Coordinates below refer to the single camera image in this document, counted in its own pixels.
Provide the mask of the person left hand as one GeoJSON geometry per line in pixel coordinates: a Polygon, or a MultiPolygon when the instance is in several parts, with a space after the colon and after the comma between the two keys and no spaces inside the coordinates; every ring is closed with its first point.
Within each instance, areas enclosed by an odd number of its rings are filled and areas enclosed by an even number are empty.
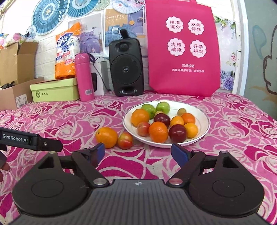
{"type": "Polygon", "coordinates": [[[5,162],[4,165],[1,167],[1,170],[0,170],[0,182],[3,181],[3,174],[2,174],[2,171],[9,171],[10,170],[10,165],[5,162]]]}

